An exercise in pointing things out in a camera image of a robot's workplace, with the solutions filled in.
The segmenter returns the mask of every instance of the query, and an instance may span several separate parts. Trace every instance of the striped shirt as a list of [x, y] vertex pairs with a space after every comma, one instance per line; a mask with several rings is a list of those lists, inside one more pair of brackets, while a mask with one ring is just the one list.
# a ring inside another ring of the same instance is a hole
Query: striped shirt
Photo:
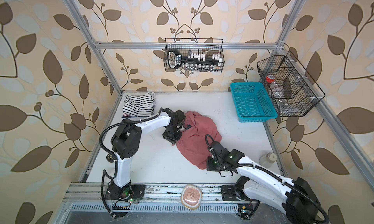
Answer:
[[154, 92], [141, 96], [126, 95], [122, 109], [123, 118], [147, 117], [154, 112]]

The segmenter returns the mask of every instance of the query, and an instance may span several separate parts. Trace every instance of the blue basket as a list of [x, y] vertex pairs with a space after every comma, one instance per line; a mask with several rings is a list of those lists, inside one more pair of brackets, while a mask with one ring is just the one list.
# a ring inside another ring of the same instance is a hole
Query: blue basket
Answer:
[[278, 116], [260, 82], [232, 83], [230, 89], [239, 122], [266, 122]]

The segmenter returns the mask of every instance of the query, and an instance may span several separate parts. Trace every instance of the folded clothes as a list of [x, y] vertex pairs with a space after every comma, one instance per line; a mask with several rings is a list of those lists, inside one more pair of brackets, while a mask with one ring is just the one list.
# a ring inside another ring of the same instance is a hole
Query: folded clothes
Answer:
[[190, 125], [190, 127], [182, 132], [182, 137], [176, 142], [176, 147], [188, 161], [204, 170], [207, 157], [212, 156], [208, 151], [205, 135], [211, 135], [218, 142], [222, 140], [222, 136], [211, 118], [202, 116], [195, 111], [188, 111], [185, 113], [185, 117], [184, 124]]
[[154, 92], [146, 93], [141, 96], [126, 95], [124, 107], [122, 109], [122, 117], [147, 117], [154, 112]]

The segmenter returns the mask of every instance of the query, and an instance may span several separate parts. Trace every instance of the black tool organizer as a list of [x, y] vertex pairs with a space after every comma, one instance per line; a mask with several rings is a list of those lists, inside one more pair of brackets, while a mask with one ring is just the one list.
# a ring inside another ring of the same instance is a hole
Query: black tool organizer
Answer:
[[[305, 69], [300, 74], [292, 64], [293, 59], [275, 55], [257, 63], [261, 82], [268, 92], [278, 116], [305, 116], [322, 98], [325, 93], [313, 77]], [[270, 88], [267, 77], [275, 78], [277, 87]], [[320, 94], [313, 91], [307, 84], [310, 82], [320, 90]]]
[[223, 39], [165, 38], [165, 71], [222, 72], [225, 63]]

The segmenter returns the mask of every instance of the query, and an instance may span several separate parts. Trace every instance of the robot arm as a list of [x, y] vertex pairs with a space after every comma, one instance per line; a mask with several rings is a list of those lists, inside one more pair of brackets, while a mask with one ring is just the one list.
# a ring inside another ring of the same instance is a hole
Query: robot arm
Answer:
[[[108, 186], [111, 196], [115, 199], [129, 199], [129, 194], [131, 194], [129, 170], [131, 157], [138, 151], [142, 132], [147, 133], [156, 128], [165, 127], [166, 130], [162, 136], [175, 144], [182, 135], [180, 129], [184, 119], [184, 113], [180, 110], [173, 112], [170, 109], [161, 108], [154, 116], [136, 121], [124, 119], [121, 123], [114, 124], [101, 133], [100, 146], [113, 156], [116, 163], [114, 177], [110, 177], [105, 170], [103, 171], [102, 186], [105, 175], [111, 179]], [[103, 145], [102, 138], [109, 129], [117, 126], [118, 129], [111, 139], [113, 151], [110, 151]], [[211, 144], [209, 144], [207, 137], [211, 138]], [[236, 196], [242, 201], [249, 198], [262, 201], [285, 213], [293, 224], [311, 224], [313, 222], [325, 224], [329, 222], [326, 212], [320, 207], [320, 202], [305, 180], [298, 178], [295, 181], [277, 175], [238, 150], [233, 149], [229, 152], [209, 135], [205, 136], [205, 141], [208, 150], [213, 155], [207, 160], [207, 170], [233, 171], [241, 175], [241, 178], [233, 186], [232, 196]], [[105, 203], [103, 191], [102, 200], [108, 212], [115, 217], [115, 214]], [[315, 220], [318, 211], [324, 215], [324, 221]]]

